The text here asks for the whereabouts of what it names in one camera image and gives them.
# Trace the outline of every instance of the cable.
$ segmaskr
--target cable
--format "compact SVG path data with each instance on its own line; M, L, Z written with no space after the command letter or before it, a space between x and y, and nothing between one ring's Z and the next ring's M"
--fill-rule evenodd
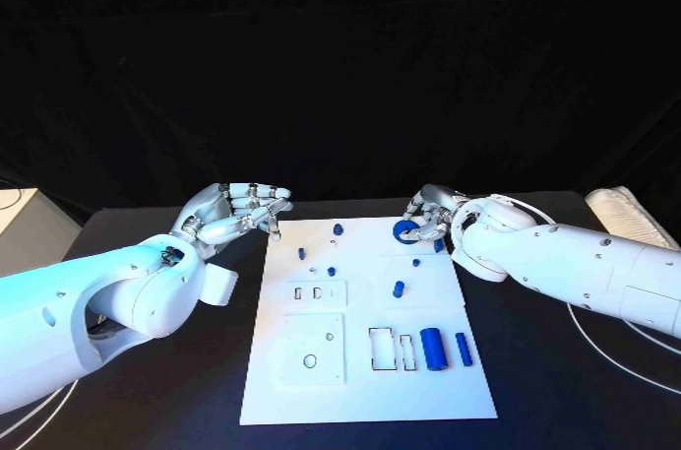
M500 199L505 199L511 202L513 202L515 204L518 204L519 206L525 207L526 209L529 209L549 224L554 224L554 221L552 221L552 218L539 210L536 209L534 206L531 206L529 204L525 204L522 201L518 201L516 199L513 199L512 197L508 197L508 196L502 196L499 195L498 198ZM591 345L591 347L594 348L595 352L606 358L606 360L616 366L619 367L627 374L631 374L636 378L642 379L643 381L646 381L649 384L653 384L656 387L665 389L666 391L675 393L675 394L681 394L681 391L678 389L673 389L673 388L669 388L667 386L665 386L663 384L657 383L656 381L652 381L649 378L646 378L644 376L640 376L634 371L630 371L621 364L619 364L607 355L606 353L598 349L598 347L595 346L595 344L593 343L593 340L591 338L588 337L588 335L585 335L585 332L584 332L584 329L581 328L581 324L578 323L578 320L577 318L574 317L574 313L571 311L571 305L568 303L565 303L567 305L567 311L570 313L570 316L571 316L571 321L574 322L574 325L577 326L577 330L578 332L581 332L581 335L584 336L584 339L585 341L588 342L588 344ZM639 328L627 321L627 320L623 320L623 322L633 328L633 330L642 334L650 341L653 341L657 345L660 345L662 347L665 347L667 350L670 350L672 352L675 352L676 354L681 354L681 352L673 349L673 347L669 347L666 344L663 344L662 342L659 342L653 337L650 337L644 332L642 332L642 330L639 330Z
M666 345L663 342L656 340L650 335L647 335L637 327L636 325L629 321L624 320L624 323L633 328L633 330L642 334L652 342L655 342L660 347L665 347L670 352L675 352L676 354L681 354L681 350L675 349L669 345Z
M35 435L40 433L40 431L46 428L46 425L48 424L48 421L51 420L51 418L56 416L56 413L58 412L60 410L60 407L63 406L63 403L66 402L69 396L70 396L70 393L73 392L73 389L74 389L74 385L77 384L77 380L73 381L73 384L70 386L70 389L67 390L67 393L66 395L63 396L63 399L60 400L60 403L58 405L56 406L56 409L53 410L51 414L48 415L47 417L47 420L43 422L43 425L38 427L38 429L31 433L31 436L24 440L24 443L21 443L21 445L14 449L14 450L21 450L21 448L25 447L25 445L28 444L28 442L35 438Z
M0 207L0 211L4 211L4 210L8 209L11 206L14 206L14 205L18 204L18 201L21 200L21 196L24 195L24 192L21 191L21 188L20 188L14 183L11 183L10 181L5 181L4 179L0 179L0 182L4 182L7 185L10 185L11 188L15 189L17 192L18 192L17 200L15 200L8 206Z
M11 431L38 413L40 409L48 404L48 401L56 397L61 389L63 388L58 388L48 395L48 397L43 400L43 403L24 415L24 418L21 418L21 420L7 430L4 430L2 433L0 433L0 439L4 438L11 433Z

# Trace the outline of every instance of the blue object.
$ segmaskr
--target blue object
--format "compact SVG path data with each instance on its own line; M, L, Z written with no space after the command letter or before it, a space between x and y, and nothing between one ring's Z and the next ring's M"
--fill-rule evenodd
M417 240L403 240L400 238L400 233L407 230L413 230L414 228L418 228L418 224L411 221L398 221L394 226L392 226L392 236L394 239L400 242L404 243L405 245L411 245L416 243Z
M392 295L394 295L397 298L400 298L403 292L404 292L404 283L403 283L401 281L398 281L398 282L394 284Z
M456 334L456 343L457 351L460 352L460 359L463 360L463 366L469 366L472 364L470 352L467 351L467 344L464 343L464 335L462 332Z
M436 253L443 251L443 240L440 238L433 243L433 249L436 250Z
M439 329L421 330L423 352L426 354L426 364L430 371L441 371L449 367L446 355L443 354L441 336Z

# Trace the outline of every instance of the oval hole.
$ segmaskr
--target oval hole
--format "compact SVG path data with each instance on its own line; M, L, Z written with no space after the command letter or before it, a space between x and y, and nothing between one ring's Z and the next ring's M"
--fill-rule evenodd
M308 368L313 368L316 364L316 357L312 354L308 354L305 358L302 358L302 364Z
M53 315L46 307L43 307L43 319L46 319L46 323L50 327L56 325L56 319L53 318Z

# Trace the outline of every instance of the white robotic arm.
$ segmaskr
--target white robotic arm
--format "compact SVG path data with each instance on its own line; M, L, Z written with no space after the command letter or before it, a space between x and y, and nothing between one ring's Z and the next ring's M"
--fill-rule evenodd
M426 185L404 221L427 222L398 239L436 240L450 231L452 260L477 278L511 276L536 292L681 338L681 252L570 225L536 225L505 196L467 199Z
M237 274L204 260L254 227L279 238L289 195L269 185L211 184L169 234L0 279L0 414L171 334L198 300L227 304ZM107 318L90 330L86 307Z

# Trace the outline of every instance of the white cable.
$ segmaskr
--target white cable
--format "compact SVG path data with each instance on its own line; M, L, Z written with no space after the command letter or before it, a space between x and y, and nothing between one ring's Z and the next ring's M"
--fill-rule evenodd
M588 338L585 335L584 329L581 329L581 326L578 324L577 318L574 317L574 314L571 312L571 307L570 304L567 304L567 310L571 315L571 320L574 321L574 325L577 326L578 331L581 332L581 335L584 336L585 341L591 344L591 347L595 349L595 352L607 359L607 361L617 366L627 374L631 374L636 378L640 378L643 381L646 381L649 384L653 384L659 388L665 389L666 391L670 391L672 393L681 394L681 391L678 389L669 388L663 384L659 384L656 381L652 381L647 379L644 376L640 376L637 373L630 371L626 367L623 367L606 354L604 352L595 347L595 344L593 343L593 340Z
M53 410L51 414L48 415L47 417L47 420L43 422L43 425L38 427L38 429L31 433L31 436L24 440L24 443L14 449L14 450L21 450L25 445L28 444L28 442L35 438L35 435L40 433L40 431L46 428L46 425L48 424L48 421L51 420L51 418L56 416L56 413L58 412L60 410L60 407L63 406L63 403L66 402L69 396L70 396L70 393L73 392L73 389L74 389L74 385L77 384L77 380L73 381L73 384L70 386L70 389L67 390L67 393L66 395L63 396L63 399L60 400L60 403L58 405L56 406L56 409Z
M549 224L554 224L554 221L552 221L552 218L539 210L536 209L534 206L531 206L529 204L525 204L522 201L518 201L516 199L513 199L512 197L508 197L508 196L498 196L500 199L505 199L511 202L513 202L515 204L518 204L519 206L525 207L525 209L529 209L538 216L542 217L542 219L549 223ZM571 311L571 305L570 304L565 304L567 305L567 311L570 312L570 316L571 316L571 320L574 322L574 325L577 326L577 329L578 331L581 332L581 335L584 336L584 339L585 341L588 342L588 344L591 345L591 347L594 348L595 352L606 358L606 360L616 366L619 367L627 374L631 374L636 378L642 379L643 381L646 381L649 384L653 384L656 387L665 389L666 391L670 391L672 393L675 394L681 394L681 391L678 389L673 389L673 388L669 388L667 386L665 386L663 384L657 383L656 381L652 381L649 378L646 378L644 376L640 376L636 372L630 371L623 365L620 365L607 355L606 353L598 349L598 347L595 346L595 344L593 343L593 340L591 338L588 337L588 335L585 335L585 332L584 332L584 329L581 328L581 325L577 321L577 318L574 317L574 313ZM660 345L662 347L665 347L667 350L670 350L672 352L675 352L676 354L681 354L681 352L673 349L673 347L669 347L665 343L659 342L653 337L650 337L644 332L642 332L642 330L639 330L639 328L627 321L627 320L623 320L623 322L634 329L636 332L639 332L647 339L650 339L657 345Z
M669 345L666 345L663 342L656 340L650 335L647 335L637 327L636 325L629 321L624 320L624 323L633 328L633 330L642 334L652 342L655 342L660 347L665 347L670 352L675 352L676 354L681 354L681 350L675 349Z
M0 439L4 438L11 433L11 431L38 413L40 409L48 404L48 401L56 397L61 389L63 388L58 388L48 395L41 404L24 415L24 418L21 418L21 420L7 430L4 430L2 433L0 433Z

